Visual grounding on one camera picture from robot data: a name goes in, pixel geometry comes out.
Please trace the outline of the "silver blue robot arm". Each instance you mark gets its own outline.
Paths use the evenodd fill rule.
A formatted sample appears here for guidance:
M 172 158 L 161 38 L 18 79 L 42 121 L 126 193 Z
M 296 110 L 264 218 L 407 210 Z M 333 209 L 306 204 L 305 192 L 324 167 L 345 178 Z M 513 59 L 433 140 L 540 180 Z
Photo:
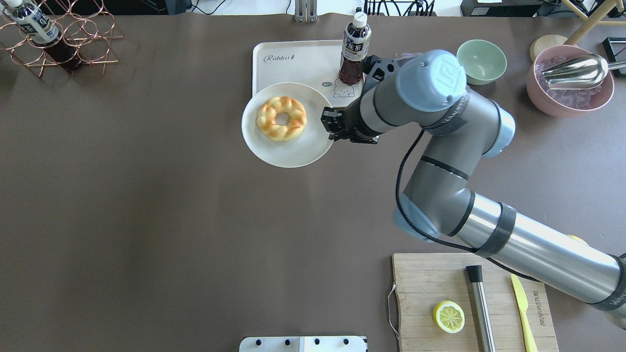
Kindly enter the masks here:
M 501 105 L 471 89 L 456 56 L 431 50 L 396 63 L 342 109 L 320 116 L 333 141 L 376 143 L 417 123 L 430 140 L 397 195 L 407 232 L 492 259 L 601 310 L 625 327 L 625 257 L 606 254 L 471 189 L 481 159 L 496 156 L 515 133 Z

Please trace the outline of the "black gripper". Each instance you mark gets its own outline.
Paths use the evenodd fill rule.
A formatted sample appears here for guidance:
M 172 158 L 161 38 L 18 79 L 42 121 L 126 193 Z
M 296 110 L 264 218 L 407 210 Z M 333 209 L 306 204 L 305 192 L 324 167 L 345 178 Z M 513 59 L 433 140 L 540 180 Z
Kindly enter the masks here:
M 360 67 L 366 76 L 361 96 L 344 109 L 323 109 L 320 120 L 327 126 L 329 140 L 349 139 L 353 143 L 376 144 L 380 134 L 394 128 L 377 112 L 374 93 L 379 84 L 398 73 L 405 62 L 405 57 L 383 59 L 376 55 L 367 56 L 361 62 Z

